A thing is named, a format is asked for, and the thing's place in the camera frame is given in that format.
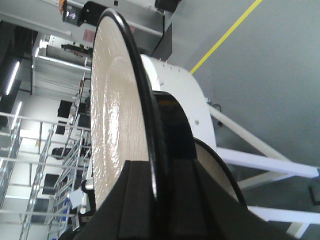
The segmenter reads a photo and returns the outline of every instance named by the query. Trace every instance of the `black machine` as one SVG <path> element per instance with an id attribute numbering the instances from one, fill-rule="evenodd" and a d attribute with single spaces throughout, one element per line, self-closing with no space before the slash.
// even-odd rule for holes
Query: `black machine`
<path id="1" fill-rule="evenodd" d="M 116 23 L 129 53 L 140 96 L 149 161 L 127 159 L 103 204 L 94 214 L 90 213 L 93 216 L 89 222 L 82 224 L 81 230 L 69 230 L 70 234 L 60 239 L 294 239 L 248 211 L 236 181 L 212 149 L 208 151 L 227 175 L 237 200 L 207 173 L 197 159 L 195 140 L 178 101 L 166 92 L 151 90 L 124 18 L 112 9 L 104 11 L 100 21 L 103 18 Z"/>
<path id="2" fill-rule="evenodd" d="M 88 1 L 84 6 L 72 2 L 63 3 L 62 20 L 80 27 L 83 23 L 97 26 L 101 14 L 107 7 L 93 1 Z"/>
<path id="3" fill-rule="evenodd" d="M 93 49 L 91 47 L 85 48 L 85 46 L 81 45 L 80 46 L 75 46 L 71 44 L 62 44 L 61 48 L 65 50 L 66 52 L 73 53 L 77 57 L 89 57 L 92 58 L 93 54 Z"/>
<path id="4" fill-rule="evenodd" d="M 181 0 L 155 0 L 154 6 L 159 10 L 174 12 Z"/>

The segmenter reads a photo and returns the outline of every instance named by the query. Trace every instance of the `metal scaffolding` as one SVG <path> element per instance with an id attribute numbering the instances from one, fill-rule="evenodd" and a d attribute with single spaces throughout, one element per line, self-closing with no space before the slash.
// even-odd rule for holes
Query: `metal scaffolding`
<path id="1" fill-rule="evenodd" d="M 32 216 L 46 216 L 50 218 L 49 221 L 46 221 L 43 224 L 49 227 L 47 238 L 49 239 L 50 236 L 52 238 L 58 238 L 61 233 L 66 230 L 69 217 L 72 217 L 74 215 L 70 214 L 71 204 L 68 200 L 68 195 L 70 192 L 75 190 L 77 172 L 80 171 L 82 181 L 84 180 L 84 177 L 86 176 L 86 172 L 88 170 L 91 152 L 91 146 L 88 144 L 88 139 L 90 139 L 90 129 L 63 123 L 41 121 L 23 116 L 16 117 L 16 123 L 11 127 L 11 118 L 14 118 L 15 116 L 3 112 L 0 112 L 0 116 L 7 118 L 7 127 L 3 127 L 1 129 L 0 136 L 10 139 L 9 147 L 0 148 L 2 152 L 2 155 L 0 155 L 0 197 L 2 197 L 0 198 L 0 214 L 11 214 L 20 216 L 20 222 L 8 222 L 8 224 L 11 225 L 22 225 L 19 238 L 20 240 L 28 239 L 28 234 L 32 226 Z M 31 137 L 23 136 L 23 134 L 21 134 L 21 129 L 23 128 L 22 126 L 25 122 L 33 122 L 33 124 L 38 125 L 38 131 L 34 131 L 38 132 L 38 137 L 34 137 L 33 135 Z M 46 127 L 48 126 L 48 135 L 45 139 L 43 139 L 42 136 L 44 134 L 44 129 L 46 129 Z M 64 136 L 63 141 L 54 140 L 54 130 L 57 126 L 68 128 L 68 133 L 66 136 Z M 37 149 L 34 151 L 20 151 L 20 146 L 22 145 L 24 140 L 35 141 Z M 62 154 L 49 154 L 50 147 L 52 145 L 61 146 L 61 148 L 63 148 Z M 67 148 L 71 149 L 68 154 L 65 155 L 64 152 Z M 31 156 L 33 156 L 33 158 L 39 156 L 38 161 L 36 159 L 20 159 L 18 155 L 19 153 L 30 154 Z M 62 159 L 61 164 L 47 162 L 48 157 Z M 29 165 L 29 184 L 10 182 L 14 165 L 16 163 Z M 35 173 L 33 173 L 34 177 L 32 178 L 33 165 L 37 165 L 37 167 Z M 48 187 L 42 185 L 46 167 L 54 167 L 61 170 L 55 186 L 51 188 L 49 187 L 51 190 L 55 191 L 52 209 L 48 209 L 48 212 L 38 212 L 34 211 L 38 194 L 41 189 L 48 189 Z M 31 188 L 27 208 L 25 211 L 2 209 L 8 186 Z"/>

